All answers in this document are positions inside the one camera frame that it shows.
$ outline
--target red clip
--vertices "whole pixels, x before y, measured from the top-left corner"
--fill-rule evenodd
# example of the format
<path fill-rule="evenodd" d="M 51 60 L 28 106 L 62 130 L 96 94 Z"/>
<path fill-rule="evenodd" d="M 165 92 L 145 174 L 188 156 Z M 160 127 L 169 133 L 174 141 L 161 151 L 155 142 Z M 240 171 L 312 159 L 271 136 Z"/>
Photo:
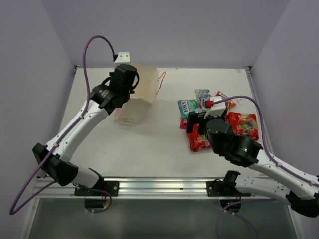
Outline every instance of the red clip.
<path fill-rule="evenodd" d="M 214 106 L 214 101 L 205 101 L 205 106 L 206 107 L 213 107 Z"/>

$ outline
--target glass panel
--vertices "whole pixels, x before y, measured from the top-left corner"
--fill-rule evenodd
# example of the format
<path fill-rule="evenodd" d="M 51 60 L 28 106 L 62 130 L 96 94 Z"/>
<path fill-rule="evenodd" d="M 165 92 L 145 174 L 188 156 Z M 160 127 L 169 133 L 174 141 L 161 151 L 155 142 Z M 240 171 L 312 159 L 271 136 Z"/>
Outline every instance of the glass panel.
<path fill-rule="evenodd" d="M 84 212 L 83 199 L 41 199 L 30 239 L 214 239 L 220 210 L 212 199 L 114 198 L 110 209 L 91 216 Z M 296 238 L 282 203 L 243 204 L 239 213 L 261 238 Z M 222 239 L 256 238 L 250 225 L 230 214 L 222 216 L 220 234 Z"/>

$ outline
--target white paper bag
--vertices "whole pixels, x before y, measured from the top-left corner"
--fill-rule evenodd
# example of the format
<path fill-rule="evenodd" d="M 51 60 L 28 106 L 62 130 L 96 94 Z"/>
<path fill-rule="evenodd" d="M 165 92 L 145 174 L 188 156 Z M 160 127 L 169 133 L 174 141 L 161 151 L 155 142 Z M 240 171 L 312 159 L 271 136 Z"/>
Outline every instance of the white paper bag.
<path fill-rule="evenodd" d="M 160 81 L 157 68 L 139 63 L 131 63 L 131 65 L 137 69 L 140 81 L 134 89 L 135 93 L 130 95 L 129 101 L 122 108 L 116 109 L 114 122 L 135 126 L 155 101 L 160 82 L 162 83 L 165 75 L 162 75 L 162 81 Z"/>

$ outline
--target green candy package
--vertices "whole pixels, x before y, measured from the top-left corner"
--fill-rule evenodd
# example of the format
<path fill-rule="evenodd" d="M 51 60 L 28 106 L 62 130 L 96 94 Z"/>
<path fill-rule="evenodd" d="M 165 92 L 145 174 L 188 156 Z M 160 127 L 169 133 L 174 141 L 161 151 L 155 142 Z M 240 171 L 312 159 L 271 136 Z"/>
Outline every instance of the green candy package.
<path fill-rule="evenodd" d="M 205 112 L 200 102 L 197 100 L 180 100 L 178 101 L 181 118 L 187 118 L 189 112 L 195 111 L 196 113 Z"/>

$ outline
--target lavender wall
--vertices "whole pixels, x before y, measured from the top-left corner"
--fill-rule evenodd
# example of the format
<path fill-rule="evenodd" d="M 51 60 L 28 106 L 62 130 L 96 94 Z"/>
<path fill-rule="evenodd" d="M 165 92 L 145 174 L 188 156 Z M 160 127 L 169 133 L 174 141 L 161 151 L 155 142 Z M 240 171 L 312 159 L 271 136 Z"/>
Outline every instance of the lavender wall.
<path fill-rule="evenodd" d="M 0 237 L 14 239 L 27 207 L 9 208 L 36 167 L 32 147 L 59 128 L 73 66 L 39 0 L 2 0 L 0 32 Z"/>
<path fill-rule="evenodd" d="M 243 67 L 257 59 L 289 0 L 42 0 L 73 63 L 102 34 L 135 61 L 169 67 Z M 110 66 L 97 41 L 91 67 Z"/>
<path fill-rule="evenodd" d="M 319 175 L 318 0 L 289 2 L 252 73 L 275 154 Z M 306 238 L 318 238 L 319 218 L 301 218 Z"/>

